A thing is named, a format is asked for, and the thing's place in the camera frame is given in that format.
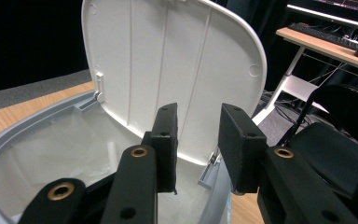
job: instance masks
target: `white plastic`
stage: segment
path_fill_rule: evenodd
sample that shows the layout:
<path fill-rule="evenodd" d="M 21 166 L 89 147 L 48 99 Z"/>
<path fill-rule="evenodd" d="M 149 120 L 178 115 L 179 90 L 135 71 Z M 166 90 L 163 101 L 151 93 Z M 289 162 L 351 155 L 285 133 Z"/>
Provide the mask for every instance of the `white plastic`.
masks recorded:
<path fill-rule="evenodd" d="M 252 115 L 267 63 L 252 28 L 208 0 L 86 0 L 83 34 L 104 110 L 132 132 L 177 103 L 179 154 L 206 164 L 222 103 Z"/>

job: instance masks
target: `bin lid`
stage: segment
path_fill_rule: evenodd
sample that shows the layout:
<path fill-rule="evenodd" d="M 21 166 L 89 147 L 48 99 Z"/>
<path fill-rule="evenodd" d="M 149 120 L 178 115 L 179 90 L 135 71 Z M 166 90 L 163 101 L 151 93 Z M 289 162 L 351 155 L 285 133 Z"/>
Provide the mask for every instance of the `bin lid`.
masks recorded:
<path fill-rule="evenodd" d="M 209 0 L 85 0 L 89 70 L 103 109 L 143 136 L 159 107 L 178 104 L 178 157 L 206 164 L 221 104 L 255 111 L 263 47 L 243 19 Z"/>

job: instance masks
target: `black chair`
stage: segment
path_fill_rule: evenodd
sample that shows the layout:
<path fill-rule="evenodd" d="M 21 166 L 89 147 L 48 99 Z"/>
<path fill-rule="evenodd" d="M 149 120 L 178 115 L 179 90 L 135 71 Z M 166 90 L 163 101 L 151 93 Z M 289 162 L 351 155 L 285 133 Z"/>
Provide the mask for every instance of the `black chair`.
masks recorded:
<path fill-rule="evenodd" d="M 329 113 L 334 128 L 315 122 L 296 133 L 313 103 Z M 315 90 L 278 146 L 295 148 L 332 189 L 350 198 L 358 186 L 358 89 L 334 85 Z"/>

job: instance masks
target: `keyboard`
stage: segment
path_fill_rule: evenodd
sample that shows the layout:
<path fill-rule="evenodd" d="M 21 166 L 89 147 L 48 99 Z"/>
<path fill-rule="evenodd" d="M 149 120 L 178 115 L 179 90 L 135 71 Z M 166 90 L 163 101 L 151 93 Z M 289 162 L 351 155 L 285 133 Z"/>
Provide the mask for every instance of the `keyboard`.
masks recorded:
<path fill-rule="evenodd" d="M 300 33 L 303 33 L 305 35 L 311 35 L 313 37 L 325 40 L 327 42 L 340 45 L 341 47 L 347 48 L 347 49 L 353 49 L 358 50 L 358 43 L 353 43 L 348 39 L 341 38 L 336 35 L 332 35 L 320 30 L 312 29 L 304 24 L 299 23 L 292 23 L 287 28 L 291 30 L 298 31 Z"/>

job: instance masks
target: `dark background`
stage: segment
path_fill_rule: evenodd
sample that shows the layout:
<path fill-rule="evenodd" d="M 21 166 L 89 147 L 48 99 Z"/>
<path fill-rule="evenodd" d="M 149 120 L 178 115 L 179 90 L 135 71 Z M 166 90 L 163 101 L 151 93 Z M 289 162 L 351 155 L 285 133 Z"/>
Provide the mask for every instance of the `dark background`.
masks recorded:
<path fill-rule="evenodd" d="M 258 34 L 268 59 L 268 91 L 275 89 L 298 50 L 298 46 L 276 36 L 275 31 L 293 21 L 323 23 L 287 11 L 287 0 L 219 0 L 217 3 L 243 17 Z M 81 0 L 0 0 L 0 90 L 88 68 L 81 5 Z M 337 63 L 322 55 L 315 56 Z M 302 57 L 294 74 L 307 79 L 329 69 L 323 63 Z M 358 85 L 358 78 L 340 73 L 326 83 Z"/>

